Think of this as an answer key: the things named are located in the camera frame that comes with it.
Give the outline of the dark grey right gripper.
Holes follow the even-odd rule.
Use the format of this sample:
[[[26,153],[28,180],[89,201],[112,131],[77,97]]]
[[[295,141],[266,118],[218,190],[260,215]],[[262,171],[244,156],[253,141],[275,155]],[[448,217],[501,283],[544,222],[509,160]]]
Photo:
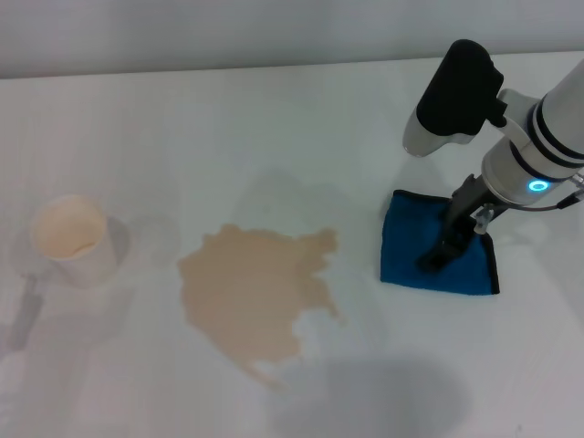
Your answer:
[[[474,238],[476,220],[473,214],[491,199],[483,176],[469,175],[453,192],[443,214],[440,242],[418,259],[418,267],[424,272],[436,273],[458,258]]]

